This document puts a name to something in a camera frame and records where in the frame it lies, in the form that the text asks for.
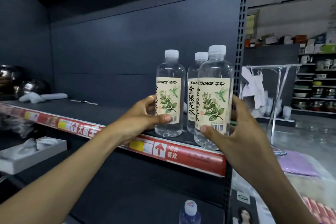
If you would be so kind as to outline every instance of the perforated metal post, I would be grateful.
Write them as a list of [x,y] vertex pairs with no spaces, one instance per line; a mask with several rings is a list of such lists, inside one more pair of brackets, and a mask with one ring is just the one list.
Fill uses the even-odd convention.
[[[240,80],[239,76],[242,69],[244,42],[245,42],[245,24],[247,16],[247,0],[240,1],[239,12],[239,25],[237,35],[237,50],[236,50],[236,62],[234,65],[234,81],[233,81],[233,94],[239,96]],[[230,193],[231,193],[231,180],[232,180],[232,167],[228,161],[226,161],[226,173],[224,178],[225,195],[224,195],[224,223],[229,222],[229,209],[230,209]]]

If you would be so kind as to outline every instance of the hummingbird illustration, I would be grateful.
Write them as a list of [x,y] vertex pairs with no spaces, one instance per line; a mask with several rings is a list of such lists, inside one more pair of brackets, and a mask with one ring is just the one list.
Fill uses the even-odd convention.
[[178,96],[176,95],[176,93],[175,93],[175,92],[177,91],[178,88],[179,88],[179,87],[177,87],[177,88],[174,87],[172,90],[169,90],[169,91],[170,91],[170,93],[173,94],[175,97],[178,97]]
[[224,100],[224,98],[223,98],[223,95],[224,95],[224,93],[227,91],[227,89],[226,90],[224,90],[223,88],[219,91],[219,92],[214,92],[215,93],[215,95],[216,95],[216,97],[219,99],[219,100],[222,100],[223,102],[226,102],[225,100]]

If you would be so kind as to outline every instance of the beige label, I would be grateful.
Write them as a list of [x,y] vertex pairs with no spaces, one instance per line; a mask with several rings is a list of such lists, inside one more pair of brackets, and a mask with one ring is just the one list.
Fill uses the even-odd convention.
[[169,113],[170,124],[179,123],[181,78],[157,77],[155,95],[156,114]]
[[225,133],[230,122],[231,101],[230,78],[198,78],[195,128],[209,125]]
[[195,121],[197,78],[188,79],[188,120]]

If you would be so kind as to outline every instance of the fingernail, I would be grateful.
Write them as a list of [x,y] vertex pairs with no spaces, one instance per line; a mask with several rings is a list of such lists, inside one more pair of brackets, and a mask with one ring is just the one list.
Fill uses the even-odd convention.
[[200,128],[201,133],[205,133],[205,132],[207,132],[207,128],[208,128],[207,125],[203,125],[203,126],[201,126],[201,128]]
[[164,118],[165,121],[171,121],[171,116],[170,116],[170,114],[164,114],[164,115],[163,115],[163,118]]

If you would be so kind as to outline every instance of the plastic water bottle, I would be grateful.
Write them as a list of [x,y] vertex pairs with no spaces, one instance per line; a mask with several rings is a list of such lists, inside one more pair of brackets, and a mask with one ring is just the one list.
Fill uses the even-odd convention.
[[201,215],[197,211],[195,201],[187,200],[184,203],[184,208],[180,211],[179,224],[201,224]]
[[196,113],[196,90],[197,90],[197,76],[200,66],[208,60],[207,52],[196,52],[195,53],[195,63],[191,65],[188,69],[188,119],[187,119],[187,129],[190,133],[195,131],[195,113]]
[[168,113],[171,122],[155,126],[163,137],[175,137],[183,131],[183,104],[186,70],[179,64],[179,51],[166,50],[165,62],[156,70],[155,112]]
[[198,71],[196,91],[195,142],[209,150],[218,147],[200,132],[209,125],[222,134],[229,135],[234,69],[225,61],[226,46],[209,47],[209,60]]

